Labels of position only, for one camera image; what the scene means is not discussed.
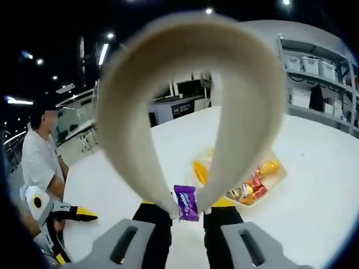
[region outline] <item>man's arm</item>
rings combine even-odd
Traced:
[[[64,179],[65,182],[66,182],[69,168],[68,168],[67,164],[65,164],[65,162],[62,160],[61,155],[60,155],[59,157],[57,157],[57,159],[58,159],[58,163],[60,164],[60,168],[61,168],[61,171],[62,171],[63,179]]]
[[[61,178],[54,175],[47,187],[47,190],[50,191],[51,194],[60,198],[62,201],[63,193],[65,191],[65,183]]]
[[[22,209],[18,208],[20,219],[22,223],[25,225],[25,227],[30,232],[31,236],[34,238],[39,233],[41,233],[38,222],[33,218],[31,214],[26,214],[22,211]]]

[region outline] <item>yellow candy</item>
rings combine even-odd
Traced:
[[[254,203],[253,194],[249,194],[247,197],[240,199],[240,203],[245,205],[251,205]]]
[[[193,162],[193,167],[195,169],[195,172],[196,172],[199,182],[202,184],[206,184],[207,177],[208,177],[207,168],[198,161]]]
[[[259,170],[261,175],[274,174],[279,169],[279,163],[277,161],[268,161]]]

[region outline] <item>white t-shirt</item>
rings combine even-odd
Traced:
[[[22,173],[25,184],[36,185],[47,192],[47,187],[54,175],[63,180],[57,147],[51,135],[48,140],[29,130],[22,145]]]

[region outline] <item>metal shelf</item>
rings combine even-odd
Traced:
[[[293,109],[293,110],[296,110],[296,111],[301,111],[301,112],[311,114],[311,115],[315,115],[315,116],[320,116],[320,117],[323,117],[325,119],[332,120],[333,122],[337,122],[337,123],[340,123],[340,124],[343,124],[345,126],[350,127],[350,123],[345,122],[345,121],[343,121],[343,120],[341,120],[341,119],[339,119],[337,117],[334,117],[332,115],[325,114],[324,112],[315,111],[315,110],[309,109],[309,108],[303,108],[301,106],[292,105],[292,104],[289,104],[289,103],[287,105],[288,105],[289,109]]]
[[[291,74],[291,75],[296,75],[296,76],[300,76],[300,77],[307,77],[307,78],[313,78],[315,80],[319,80],[321,82],[324,82],[326,84],[330,84],[336,88],[339,88],[339,89],[342,89],[344,91],[348,91],[350,93],[352,93],[351,91],[351,87],[349,86],[345,86],[339,82],[336,82],[336,81],[333,81],[333,80],[329,80],[325,77],[321,77],[319,75],[316,75],[316,74],[313,74],[313,73],[308,73],[308,72],[304,72],[304,71],[296,71],[296,70],[290,70],[290,69],[286,69],[286,72],[288,74]]]
[[[281,39],[282,47],[285,50],[294,50],[296,52],[309,53],[318,57],[326,58],[333,61],[348,61],[344,54],[333,52],[327,48],[317,46],[308,42],[302,42],[291,39]]]

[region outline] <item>ceiling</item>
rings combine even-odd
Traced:
[[[7,47],[3,51],[6,70],[2,92],[28,101],[47,94],[59,103],[73,94],[92,88],[98,76],[96,72],[91,73],[87,77],[87,85],[81,87],[77,46],[79,36],[84,36],[85,45],[97,45],[94,51],[97,55],[103,44],[109,43],[110,55],[120,43],[157,17],[179,11],[204,11],[209,6],[216,13],[238,21],[292,20],[346,38],[346,27],[333,19],[333,11],[338,6],[326,4],[324,7],[321,1],[315,0],[290,0],[290,9],[287,9],[283,8],[283,1],[286,0],[260,3],[238,0],[64,0],[47,1],[45,4],[42,1],[12,1],[8,4],[9,19],[4,23],[2,32]],[[350,9],[346,10],[346,6],[341,5],[341,11],[350,12]],[[112,40],[107,39],[109,32],[114,34]],[[33,59],[24,57],[21,52],[30,53]],[[36,65],[38,59],[43,60],[42,65]],[[71,93],[56,93],[56,90],[71,83],[76,86]],[[0,124],[6,122],[5,128],[12,135],[19,133],[28,122],[29,109],[29,105],[6,104]]]

